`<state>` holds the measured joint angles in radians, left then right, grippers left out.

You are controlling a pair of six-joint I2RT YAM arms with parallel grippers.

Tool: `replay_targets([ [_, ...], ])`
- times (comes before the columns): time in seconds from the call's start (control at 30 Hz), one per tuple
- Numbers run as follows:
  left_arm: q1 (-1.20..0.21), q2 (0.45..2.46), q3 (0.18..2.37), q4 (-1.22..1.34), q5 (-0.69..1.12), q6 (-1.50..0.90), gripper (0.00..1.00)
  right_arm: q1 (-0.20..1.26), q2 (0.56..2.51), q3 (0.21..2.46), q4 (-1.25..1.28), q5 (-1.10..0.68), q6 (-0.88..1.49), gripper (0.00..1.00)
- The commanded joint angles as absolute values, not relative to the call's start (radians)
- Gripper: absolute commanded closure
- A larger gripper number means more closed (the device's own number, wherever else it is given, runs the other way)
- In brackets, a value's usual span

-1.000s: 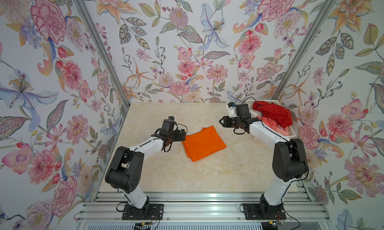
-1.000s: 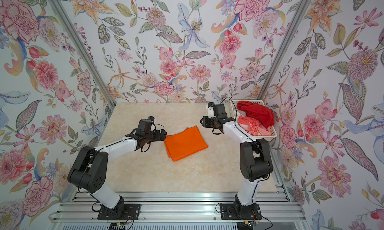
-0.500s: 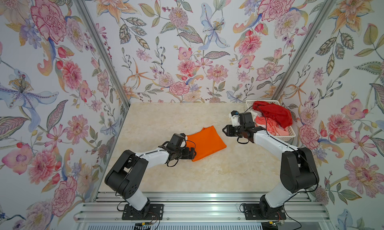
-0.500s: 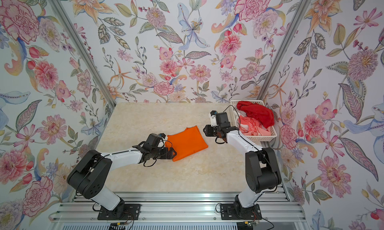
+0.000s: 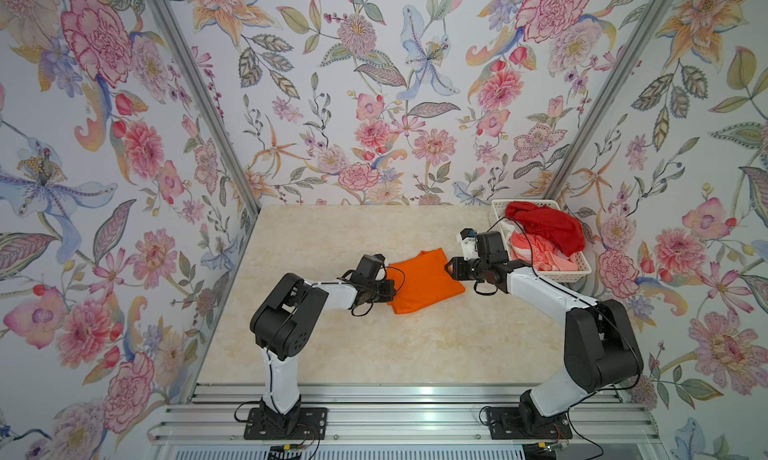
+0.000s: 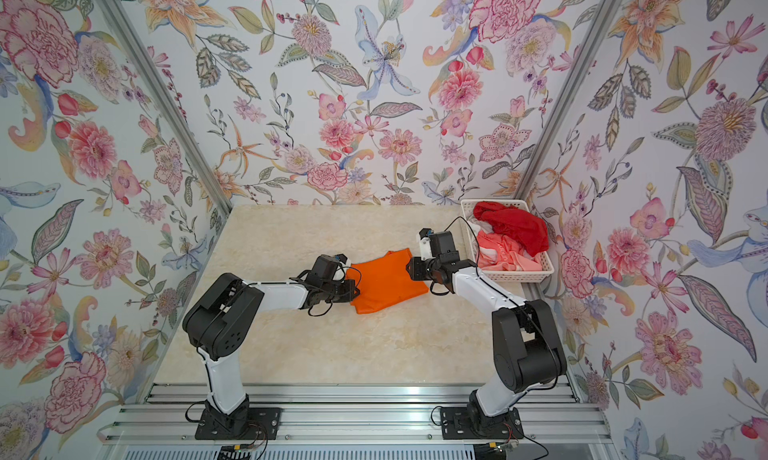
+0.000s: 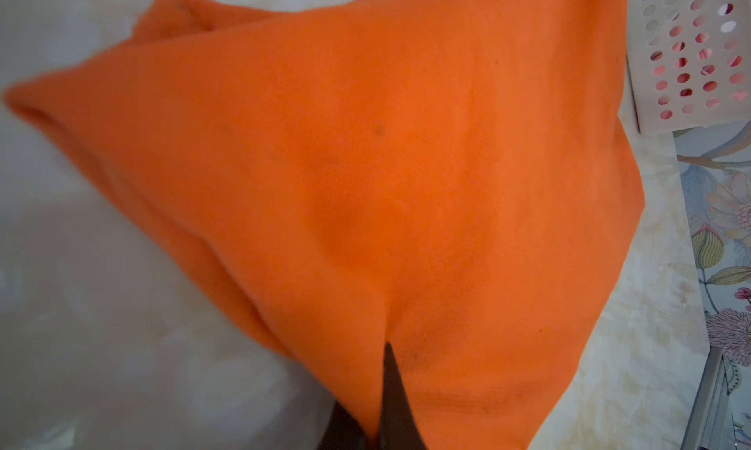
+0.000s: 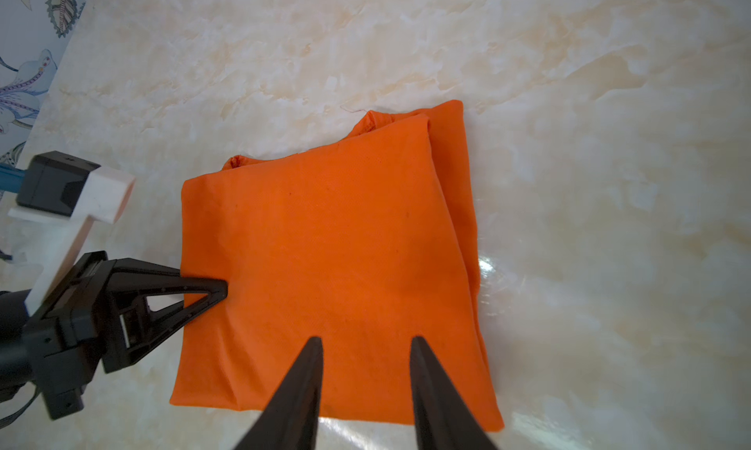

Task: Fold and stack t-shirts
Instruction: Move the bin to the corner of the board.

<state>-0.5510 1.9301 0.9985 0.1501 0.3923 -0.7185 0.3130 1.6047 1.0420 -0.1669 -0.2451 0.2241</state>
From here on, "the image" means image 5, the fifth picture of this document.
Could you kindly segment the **orange t-shirt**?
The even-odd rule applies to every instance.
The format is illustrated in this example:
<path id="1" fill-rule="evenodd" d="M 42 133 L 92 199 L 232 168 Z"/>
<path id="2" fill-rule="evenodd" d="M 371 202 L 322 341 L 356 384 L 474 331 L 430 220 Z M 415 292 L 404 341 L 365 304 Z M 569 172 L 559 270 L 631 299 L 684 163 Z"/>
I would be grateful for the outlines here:
<path id="1" fill-rule="evenodd" d="M 396 315 L 407 315 L 459 296 L 465 287 L 445 271 L 448 262 L 442 249 L 421 251 L 416 257 L 386 267 L 395 281 L 396 295 L 389 302 Z"/>

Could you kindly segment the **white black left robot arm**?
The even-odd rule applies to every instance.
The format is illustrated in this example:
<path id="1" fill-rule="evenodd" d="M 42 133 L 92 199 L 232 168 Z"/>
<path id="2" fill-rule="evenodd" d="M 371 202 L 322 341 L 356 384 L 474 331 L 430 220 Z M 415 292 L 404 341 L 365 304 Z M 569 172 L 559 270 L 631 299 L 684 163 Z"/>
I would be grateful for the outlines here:
<path id="1" fill-rule="evenodd" d="M 298 425 L 298 360 L 320 316 L 330 310 L 352 312 L 361 305 L 388 303 L 396 292 L 396 282 L 379 273 L 367 278 L 349 271 L 331 281 L 287 273 L 280 279 L 249 325 L 264 367 L 266 390 L 258 411 L 269 427 L 289 433 Z"/>

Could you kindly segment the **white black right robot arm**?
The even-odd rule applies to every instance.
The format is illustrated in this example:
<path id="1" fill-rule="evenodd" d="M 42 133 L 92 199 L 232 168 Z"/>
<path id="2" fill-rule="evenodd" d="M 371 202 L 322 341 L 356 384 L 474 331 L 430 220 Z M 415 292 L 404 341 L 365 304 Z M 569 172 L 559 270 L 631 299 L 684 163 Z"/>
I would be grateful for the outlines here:
<path id="1" fill-rule="evenodd" d="M 642 373 L 642 354 L 620 302 L 579 294 L 519 260 L 492 263 L 455 257 L 444 269 L 454 280 L 489 284 L 496 292 L 525 300 L 563 327 L 563 367 L 521 394 L 516 407 L 489 409 L 494 438 L 552 438 L 560 432 L 570 439 L 567 412 L 572 407 Z"/>

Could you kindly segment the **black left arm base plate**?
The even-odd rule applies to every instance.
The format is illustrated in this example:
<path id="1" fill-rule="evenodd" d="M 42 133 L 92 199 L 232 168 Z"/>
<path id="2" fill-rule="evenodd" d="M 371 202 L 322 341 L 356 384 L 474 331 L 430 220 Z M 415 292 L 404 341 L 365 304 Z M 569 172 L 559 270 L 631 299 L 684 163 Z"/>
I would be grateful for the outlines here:
<path id="1" fill-rule="evenodd" d="M 264 400 L 249 411 L 243 438 L 251 441 L 324 440 L 328 426 L 327 408 L 302 407 L 300 403 L 287 414 L 268 407 Z"/>

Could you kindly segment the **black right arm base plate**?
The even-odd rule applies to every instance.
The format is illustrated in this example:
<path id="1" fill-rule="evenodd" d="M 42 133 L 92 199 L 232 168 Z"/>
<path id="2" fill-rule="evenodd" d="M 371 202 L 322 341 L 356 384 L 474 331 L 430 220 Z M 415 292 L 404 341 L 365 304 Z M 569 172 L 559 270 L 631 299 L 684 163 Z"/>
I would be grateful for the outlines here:
<path id="1" fill-rule="evenodd" d="M 571 440 L 573 432 L 564 413 L 541 417 L 520 406 L 484 406 L 478 415 L 493 440 L 547 441 Z"/>

